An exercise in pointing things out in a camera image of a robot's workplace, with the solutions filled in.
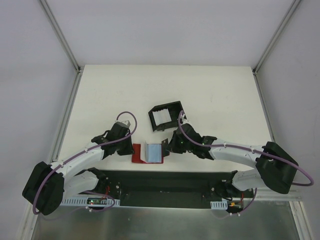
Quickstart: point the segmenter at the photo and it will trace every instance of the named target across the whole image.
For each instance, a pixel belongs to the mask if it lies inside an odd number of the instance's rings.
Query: reflective floor
[[[47,218],[74,207],[61,206]],[[33,240],[298,240],[288,202],[256,201],[240,217],[209,209],[115,207],[38,217]]]

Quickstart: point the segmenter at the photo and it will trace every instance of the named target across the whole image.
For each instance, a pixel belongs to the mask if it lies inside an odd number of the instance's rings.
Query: tabletop
[[[181,101],[188,120],[201,136],[264,145],[267,121],[250,67],[179,65],[86,65],[75,97],[59,159],[80,152],[109,130],[117,115],[132,112],[138,121],[132,143],[161,143],[175,128],[153,132],[148,112],[156,105]],[[134,120],[123,115],[121,121]],[[101,170],[230,172],[247,166],[226,160],[200,159],[192,153],[164,158],[163,164],[131,163],[116,153],[88,166]]]

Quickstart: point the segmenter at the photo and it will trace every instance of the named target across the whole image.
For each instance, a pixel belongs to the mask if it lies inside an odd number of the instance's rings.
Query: robotic arm
[[[83,170],[89,165],[114,154],[116,151],[121,156],[132,155],[134,149],[131,137],[116,142],[130,134],[129,127],[130,122],[128,120],[117,121],[111,130],[94,137],[91,143],[84,148],[85,153],[79,154],[79,156],[73,158],[73,161],[68,161],[71,158],[67,158],[51,164],[46,164],[43,161],[38,163],[24,187],[23,197],[31,204],[34,204],[42,182],[56,168],[58,169],[45,182],[36,201],[36,208],[43,215],[51,214],[64,199],[84,191],[94,190],[97,193],[105,193],[106,176],[94,167]]]
[[[187,119],[181,118],[181,121],[180,127],[173,132],[167,147],[170,152],[177,154],[189,152],[201,159],[227,160],[252,168],[247,171],[234,171],[232,178],[223,183],[222,188],[226,190],[226,197],[235,197],[239,192],[260,187],[268,187],[280,194],[289,192],[297,169],[257,153],[263,152],[284,158],[298,166],[298,163],[278,144],[267,142],[264,146],[243,145],[230,143],[214,136],[200,136]]]

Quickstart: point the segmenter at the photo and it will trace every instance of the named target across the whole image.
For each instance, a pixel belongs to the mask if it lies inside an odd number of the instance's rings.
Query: white wall
[[[46,161],[75,71],[36,0],[0,1],[0,239],[13,240],[22,190]]]
[[[255,67],[293,0],[48,0],[80,65]]]
[[[315,178],[303,201],[320,239],[320,1],[304,0],[258,73],[275,139]],[[300,175],[300,181],[306,180]]]

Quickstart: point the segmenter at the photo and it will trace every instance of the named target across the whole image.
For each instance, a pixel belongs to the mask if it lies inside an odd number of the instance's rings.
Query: metal frame
[[[261,58],[259,59],[256,67],[253,69],[253,76],[256,83],[257,91],[261,100],[263,112],[267,121],[268,129],[270,132],[270,136],[272,140],[275,140],[273,130],[269,120],[268,110],[263,98],[263,94],[261,88],[259,86],[259,81],[257,79],[257,72],[261,69],[262,65],[264,64],[266,58],[276,45],[278,39],[280,38],[282,32],[289,24],[290,20],[292,19],[294,13],[297,11],[299,6],[301,5],[303,0],[293,0],[292,4],[290,5],[288,11],[286,12],[285,16],[283,17],[281,23],[279,24],[278,28],[276,29],[275,33],[273,34],[271,40],[269,41],[267,47],[265,48]],[[76,78],[73,82],[72,90],[69,93],[68,102],[63,114],[63,118],[59,125],[59,131],[57,133],[57,137],[55,139],[54,145],[52,150],[49,153],[48,162],[52,162],[54,159],[59,157],[59,153],[61,150],[61,146],[63,143],[63,139],[66,133],[66,129],[68,126],[69,118],[72,112],[72,108],[75,102],[75,98],[77,95],[78,87],[80,84],[80,80],[83,73],[83,67],[79,66],[47,0],[38,0],[40,6],[42,7],[44,13],[46,14],[50,25],[52,26],[53,31],[56,34],[59,42],[61,43],[61,47],[67,54],[70,62],[72,63],[74,69],[77,72]],[[270,191],[268,189],[261,189],[258,191],[257,200],[259,201],[287,201],[290,202],[292,214],[296,223],[296,227],[298,229],[299,237],[302,240],[312,240],[313,235],[311,232],[310,224],[305,213],[304,205],[301,202],[301,195],[300,192],[296,189],[293,189],[289,192],[288,195],[279,195]],[[37,215],[34,215],[32,212],[32,205],[28,204],[27,209],[24,213],[22,226],[18,230],[18,237],[17,239],[21,240],[30,240],[32,238],[33,230],[37,221]]]

